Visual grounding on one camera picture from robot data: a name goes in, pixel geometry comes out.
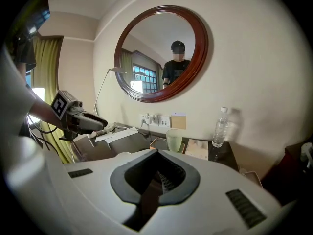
wooden mirror frame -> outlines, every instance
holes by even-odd
[[[202,68],[209,47],[206,28],[201,19],[195,13],[180,6],[172,5],[159,6],[141,13],[140,15],[135,17],[124,29],[122,35],[120,36],[117,42],[115,49],[114,55],[115,67],[120,67],[120,55],[122,53],[122,46],[131,29],[145,18],[160,13],[171,13],[180,16],[189,22],[195,34],[195,50],[188,67],[182,73],[182,75],[177,80],[175,80],[170,86],[166,87],[165,89],[161,89],[158,92],[144,94],[139,93],[133,90],[130,86],[128,86],[125,83],[122,73],[115,74],[118,84],[128,96],[132,97],[135,100],[145,103],[160,102],[169,99],[175,96],[177,93],[181,92],[184,88],[186,88],[192,82],[192,80],[194,80],[194,78],[197,76],[200,69]]]

black vent grille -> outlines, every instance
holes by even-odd
[[[240,190],[229,191],[226,195],[249,229],[266,219]]]
[[[83,169],[83,170],[71,171],[68,174],[71,178],[77,178],[77,177],[85,176],[90,173],[93,173],[93,171],[90,169]]]

bottle cap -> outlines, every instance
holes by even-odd
[[[221,107],[221,112],[227,112],[227,107]]]

cable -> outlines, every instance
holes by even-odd
[[[146,121],[143,119],[142,122],[141,122],[141,126],[140,126],[138,129],[136,129],[136,130],[137,130],[137,131],[140,130],[140,129],[142,128],[142,126],[143,126],[144,123],[146,123]],[[128,127],[118,126],[118,125],[116,125],[116,124],[114,124],[114,126],[115,126],[117,129],[126,129],[126,130],[130,130],[130,128],[128,128]]]
[[[45,138],[44,138],[44,135],[43,135],[42,133],[40,133],[40,135],[41,135],[41,137],[42,137],[43,139],[45,139]],[[50,150],[50,149],[49,149],[49,146],[48,146],[46,143],[45,143],[45,145],[46,145],[47,149]]]
[[[47,141],[47,140],[45,140],[45,139],[42,139],[42,138],[38,138],[38,139],[44,141],[46,145],[49,144],[49,145],[55,150],[55,152],[58,154],[58,151],[57,151],[56,148],[54,148],[53,144],[51,144],[49,141]]]
[[[55,150],[55,152],[56,152],[56,153],[58,154],[58,156],[59,156],[59,153],[58,153],[57,149],[53,146],[53,144],[51,144],[49,141],[47,141],[47,140],[45,140],[45,139],[42,139],[42,138],[38,138],[38,139],[44,141],[46,145],[49,144],[49,145]],[[70,153],[71,153],[71,155],[72,155],[73,163],[75,163],[74,156],[73,156],[73,152],[71,151]]]
[[[55,127],[52,131],[43,131],[43,130],[39,129],[39,128],[34,124],[33,120],[31,120],[30,115],[28,115],[27,117],[28,117],[28,119],[32,122],[32,124],[34,125],[34,127],[35,127],[38,131],[40,131],[41,133],[50,134],[50,133],[54,132],[56,129],[58,129],[58,127]]]

dark wooden desk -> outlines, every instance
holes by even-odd
[[[122,130],[124,129],[115,128],[114,132]],[[95,138],[89,140],[88,137],[84,137],[75,143],[72,143],[71,146],[73,151],[76,151],[80,161],[94,161],[113,158],[122,152],[134,153],[150,149],[150,144],[155,138],[166,138],[166,135],[146,130],[139,130],[136,134],[113,141],[110,143],[110,146],[105,141],[95,142]],[[186,151],[188,141],[189,138],[182,138],[182,142],[185,143],[183,153]],[[209,160],[227,165],[238,171],[235,156],[228,142],[225,142],[221,148],[215,148],[212,145],[212,142],[209,141]]]

